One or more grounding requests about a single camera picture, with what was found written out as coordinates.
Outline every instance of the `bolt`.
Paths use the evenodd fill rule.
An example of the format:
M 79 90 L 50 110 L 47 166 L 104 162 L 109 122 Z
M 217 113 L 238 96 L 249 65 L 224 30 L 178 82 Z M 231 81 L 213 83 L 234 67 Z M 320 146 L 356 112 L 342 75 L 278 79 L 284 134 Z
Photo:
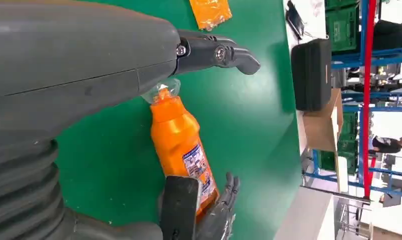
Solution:
M 216 50 L 215 50 L 215 57 L 216 57 L 218 60 L 223 60 L 225 54 L 226 54 L 226 49 L 224 49 L 224 47 L 219 46 L 218 48 L 216 48 Z
M 186 54 L 185 46 L 178 45 L 176 48 L 176 53 L 177 53 L 177 56 L 183 56 L 184 54 Z

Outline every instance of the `clear plastic cap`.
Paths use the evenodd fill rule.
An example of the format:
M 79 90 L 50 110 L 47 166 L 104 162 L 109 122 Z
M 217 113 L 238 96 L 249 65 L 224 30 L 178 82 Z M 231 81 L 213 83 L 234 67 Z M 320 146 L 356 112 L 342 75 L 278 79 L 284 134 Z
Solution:
M 167 78 L 157 83 L 153 88 L 142 95 L 143 99 L 150 104 L 161 100 L 175 97 L 180 91 L 180 80 Z

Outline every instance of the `black shirt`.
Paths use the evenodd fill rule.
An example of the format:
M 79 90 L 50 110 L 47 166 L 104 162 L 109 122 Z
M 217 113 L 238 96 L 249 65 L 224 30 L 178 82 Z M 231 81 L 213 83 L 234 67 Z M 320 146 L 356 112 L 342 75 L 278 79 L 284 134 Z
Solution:
M 374 26 L 373 50 L 402 48 L 402 24 L 380 20 Z
M 395 154 L 402 149 L 402 145 L 398 143 L 398 140 L 388 137 L 375 136 L 372 140 L 372 145 L 379 148 L 378 153 L 384 154 Z

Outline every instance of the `orange bottle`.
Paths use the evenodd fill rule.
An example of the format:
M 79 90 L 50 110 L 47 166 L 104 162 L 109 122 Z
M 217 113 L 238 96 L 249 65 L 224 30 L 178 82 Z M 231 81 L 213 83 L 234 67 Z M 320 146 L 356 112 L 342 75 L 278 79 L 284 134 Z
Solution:
M 200 181 L 196 214 L 199 220 L 214 204 L 219 192 L 199 138 L 199 124 L 177 96 L 179 88 L 177 79 L 169 79 L 167 85 L 159 83 L 148 93 L 152 99 L 151 137 L 165 176 Z

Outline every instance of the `orange package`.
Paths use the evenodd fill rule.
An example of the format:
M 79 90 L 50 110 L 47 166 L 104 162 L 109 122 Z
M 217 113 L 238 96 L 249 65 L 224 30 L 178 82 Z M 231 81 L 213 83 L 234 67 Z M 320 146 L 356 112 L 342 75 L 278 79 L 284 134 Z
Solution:
M 227 0 L 190 0 L 198 28 L 211 31 L 232 17 Z

